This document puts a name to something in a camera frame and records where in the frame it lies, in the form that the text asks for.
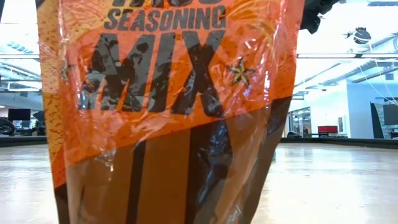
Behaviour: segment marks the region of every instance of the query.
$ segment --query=wall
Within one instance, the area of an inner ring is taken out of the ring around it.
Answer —
[[[41,111],[43,99],[41,95],[34,92],[28,92],[28,97],[20,96],[19,93],[0,93],[0,105]]]
[[[372,139],[373,125],[370,103],[384,102],[382,97],[397,97],[398,83],[368,82],[347,85],[349,125],[352,138]]]
[[[338,126],[338,118],[342,117],[343,132],[340,135],[350,137],[348,98],[345,82],[339,83],[339,86],[329,87],[327,91],[312,91],[305,96],[305,100],[293,100],[289,111],[306,107],[311,108],[312,133],[318,132],[318,126]]]
[[[8,108],[0,108],[0,118],[8,117]]]

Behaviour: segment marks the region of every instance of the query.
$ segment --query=red object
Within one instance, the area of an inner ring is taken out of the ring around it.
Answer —
[[[337,126],[318,126],[318,133],[338,133]]]

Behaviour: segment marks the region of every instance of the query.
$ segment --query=glossy floor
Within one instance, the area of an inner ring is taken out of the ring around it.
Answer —
[[[254,224],[398,223],[398,151],[282,144]],[[46,146],[0,148],[0,223],[57,223]]]

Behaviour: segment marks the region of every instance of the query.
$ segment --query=clear plastic wrap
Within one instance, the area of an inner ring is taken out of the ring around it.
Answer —
[[[60,222],[250,223],[289,108],[303,1],[38,5]]]

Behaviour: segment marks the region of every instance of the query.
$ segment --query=ceiling light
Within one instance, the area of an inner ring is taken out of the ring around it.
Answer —
[[[340,58],[373,58],[373,59],[396,59],[398,54],[377,54],[377,53],[358,53],[358,54],[297,54],[297,58],[306,59],[340,59]]]
[[[37,88],[37,89],[41,89],[42,88],[41,80],[37,80],[37,82],[18,81],[18,82],[15,82],[15,83],[21,84],[21,85],[25,85],[25,86],[29,86],[29,87],[32,87],[32,88]]]
[[[2,54],[0,55],[1,59],[39,59],[40,56],[38,54],[19,54],[19,55],[14,55],[14,54]]]
[[[40,91],[36,88],[17,88],[17,89],[8,89],[8,91]]]

